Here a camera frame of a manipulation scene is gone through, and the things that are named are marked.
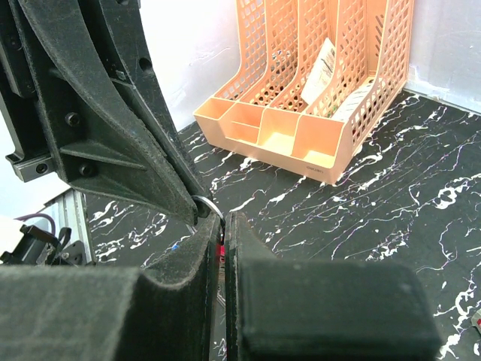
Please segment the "cable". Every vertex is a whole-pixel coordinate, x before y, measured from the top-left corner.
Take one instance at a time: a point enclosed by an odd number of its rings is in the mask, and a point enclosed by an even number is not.
[[[49,221],[50,223],[50,233],[55,236],[56,234],[56,227],[55,227],[55,220],[51,216],[45,213],[33,213],[33,214],[27,214],[25,216],[21,216],[18,218],[15,218],[16,220],[30,220],[32,218],[45,218],[46,220]]]

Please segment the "orange magazine file holder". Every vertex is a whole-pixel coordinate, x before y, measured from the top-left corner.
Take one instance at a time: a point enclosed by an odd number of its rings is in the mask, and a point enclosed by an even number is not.
[[[407,80],[414,0],[237,0],[240,68],[194,113],[217,147],[334,184]],[[326,38],[334,74],[301,98]],[[360,86],[349,119],[330,116]]]

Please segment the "white paper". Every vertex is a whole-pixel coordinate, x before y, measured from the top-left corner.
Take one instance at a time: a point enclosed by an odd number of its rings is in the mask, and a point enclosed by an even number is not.
[[[301,93],[302,99],[307,104],[313,104],[329,85],[334,72],[335,61],[336,48],[331,40],[326,38]]]
[[[362,99],[371,91],[373,84],[366,84],[360,86],[357,90],[352,92],[343,104],[337,109],[337,111],[332,116],[333,120],[342,120],[347,122],[351,117],[352,113],[356,110]]]

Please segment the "purple cable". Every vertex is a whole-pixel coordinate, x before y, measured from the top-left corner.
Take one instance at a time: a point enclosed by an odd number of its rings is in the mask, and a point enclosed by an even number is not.
[[[30,220],[32,218],[45,218],[46,220],[49,221],[50,223],[50,233],[55,236],[56,234],[56,227],[55,227],[55,220],[51,216],[45,213],[33,213],[33,214],[27,214],[25,216],[21,216],[18,218],[15,218],[16,220]]]

